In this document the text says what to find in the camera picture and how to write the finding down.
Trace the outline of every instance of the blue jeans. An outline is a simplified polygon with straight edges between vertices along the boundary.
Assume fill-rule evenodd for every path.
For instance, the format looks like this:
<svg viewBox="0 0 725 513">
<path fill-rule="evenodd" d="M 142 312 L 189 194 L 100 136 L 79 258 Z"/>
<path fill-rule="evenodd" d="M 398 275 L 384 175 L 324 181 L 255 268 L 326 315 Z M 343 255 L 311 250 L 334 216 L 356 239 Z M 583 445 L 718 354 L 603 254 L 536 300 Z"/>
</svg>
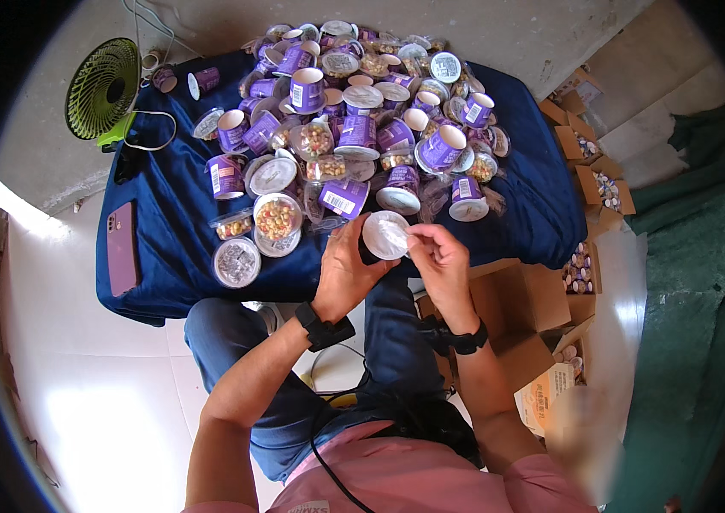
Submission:
<svg viewBox="0 0 725 513">
<path fill-rule="evenodd" d="M 406 278 L 380 281 L 368 293 L 365 309 L 369 376 L 360 381 L 357 405 L 337 410 L 289 373 L 252 429 L 251 453 L 268 479 L 285 481 L 311 453 L 314 418 L 318 419 L 314 435 L 319 446 L 350 426 L 390 419 L 386 405 L 395 396 L 444 399 L 443 378 L 430 345 L 420 339 Z M 220 376 L 266 336 L 258 313 L 221 299 L 200 301 L 186 320 L 186 344 L 209 393 Z"/>
</svg>

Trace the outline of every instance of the hand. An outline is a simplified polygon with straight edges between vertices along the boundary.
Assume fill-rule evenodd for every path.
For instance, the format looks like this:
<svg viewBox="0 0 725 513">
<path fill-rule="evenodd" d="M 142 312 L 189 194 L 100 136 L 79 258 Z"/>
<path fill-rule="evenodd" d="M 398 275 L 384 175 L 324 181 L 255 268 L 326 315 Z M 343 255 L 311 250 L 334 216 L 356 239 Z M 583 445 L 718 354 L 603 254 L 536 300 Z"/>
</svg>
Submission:
<svg viewBox="0 0 725 513">
<path fill-rule="evenodd" d="M 438 224 L 417 224 L 406 231 L 411 260 L 451 332 L 455 335 L 476 333 L 480 320 L 471 303 L 468 248 Z"/>
<path fill-rule="evenodd" d="M 376 282 L 395 268 L 399 260 L 362 263 L 359 239 L 366 213 L 331 232 L 322 254 L 320 284 L 311 307 L 323 321 L 337 323 L 362 302 Z"/>
</svg>

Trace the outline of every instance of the blue blanket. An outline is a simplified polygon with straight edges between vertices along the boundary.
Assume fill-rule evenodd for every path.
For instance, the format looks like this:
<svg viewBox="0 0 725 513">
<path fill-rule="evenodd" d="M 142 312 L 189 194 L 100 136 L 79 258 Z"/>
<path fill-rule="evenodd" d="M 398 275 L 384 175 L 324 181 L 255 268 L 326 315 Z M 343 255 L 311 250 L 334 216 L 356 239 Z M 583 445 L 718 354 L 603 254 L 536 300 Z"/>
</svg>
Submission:
<svg viewBox="0 0 725 513">
<path fill-rule="evenodd" d="M 216 66 L 220 85 L 200 101 L 188 93 L 186 74 Z M 237 84 L 254 66 L 252 56 L 241 52 L 195 59 L 177 66 L 178 85 L 170 94 L 152 87 L 142 89 L 136 102 L 141 110 L 171 112 L 177 118 L 177 138 L 165 149 L 145 153 L 132 180 L 113 182 L 120 151 L 115 156 L 97 231 L 97 297 L 101 304 L 135 320 L 162 326 L 165 318 L 184 318 L 193 304 L 205 297 L 235 301 L 308 301 L 320 277 L 320 256 L 327 235 L 305 236 L 295 251 L 281 259 L 263 258 L 262 270 L 249 286 L 231 290 L 214 277 L 211 255 L 219 238 L 207 221 L 220 214 L 252 205 L 246 196 L 217 201 L 211 195 L 205 162 L 221 153 L 216 141 L 192 137 L 197 118 L 220 106 L 236 108 Z M 571 176 L 527 88 L 517 79 L 473 64 L 477 78 L 496 102 L 494 109 L 510 134 L 512 151 L 500 159 L 507 179 L 494 178 L 490 187 L 507 201 L 508 211 L 491 212 L 476 222 L 450 219 L 445 205 L 436 222 L 447 227 L 471 251 L 471 265 L 517 257 L 522 262 L 559 268 L 579 241 L 586 224 Z M 132 126 L 144 146 L 157 146 L 171 136 L 164 116 L 138 115 Z M 114 297 L 109 287 L 105 219 L 128 201 L 134 201 L 136 257 L 142 276 L 135 289 Z M 369 198 L 366 210 L 379 209 Z M 410 261 L 392 272 L 418 277 Z"/>
</svg>

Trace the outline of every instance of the green fabric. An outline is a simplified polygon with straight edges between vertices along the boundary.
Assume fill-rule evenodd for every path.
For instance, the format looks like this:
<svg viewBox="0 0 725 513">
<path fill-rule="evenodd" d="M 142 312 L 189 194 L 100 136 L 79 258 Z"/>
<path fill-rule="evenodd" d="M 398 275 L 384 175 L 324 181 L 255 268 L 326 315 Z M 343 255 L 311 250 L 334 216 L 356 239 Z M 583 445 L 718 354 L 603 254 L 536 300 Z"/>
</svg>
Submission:
<svg viewBox="0 0 725 513">
<path fill-rule="evenodd" d="M 608 511 L 695 502 L 725 432 L 725 106 L 676 116 L 690 170 L 633 191 L 647 305 L 625 461 Z"/>
</svg>

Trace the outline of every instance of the person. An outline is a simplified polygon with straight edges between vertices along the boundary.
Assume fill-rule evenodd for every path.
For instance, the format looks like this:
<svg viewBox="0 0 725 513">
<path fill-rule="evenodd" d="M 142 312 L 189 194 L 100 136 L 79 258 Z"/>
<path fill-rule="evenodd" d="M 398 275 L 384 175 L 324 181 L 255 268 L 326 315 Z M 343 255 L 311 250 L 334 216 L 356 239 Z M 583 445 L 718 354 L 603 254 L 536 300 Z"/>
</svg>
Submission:
<svg viewBox="0 0 725 513">
<path fill-rule="evenodd" d="M 184 511 L 257 511 L 249 451 L 269 479 L 286 483 L 268 510 L 275 513 L 595 511 L 522 424 L 488 344 L 456 355 L 459 392 L 487 473 L 449 446 L 393 430 L 393 408 L 383 406 L 393 404 L 388 398 L 444 401 L 445 390 L 431 346 L 419 335 L 407 279 L 386 276 L 399 261 L 361 260 L 366 218 L 331 233 L 311 302 L 330 323 L 366 302 L 367 372 L 351 409 L 331 407 L 291 372 L 311 345 L 297 317 L 268 336 L 262 318 L 240 304 L 206 299 L 190 311 L 186 343 L 210 395 L 189 461 Z M 408 233 L 411 260 L 451 333 L 476 334 L 468 250 L 439 225 Z M 312 437 L 328 467 L 317 461 Z"/>
</svg>

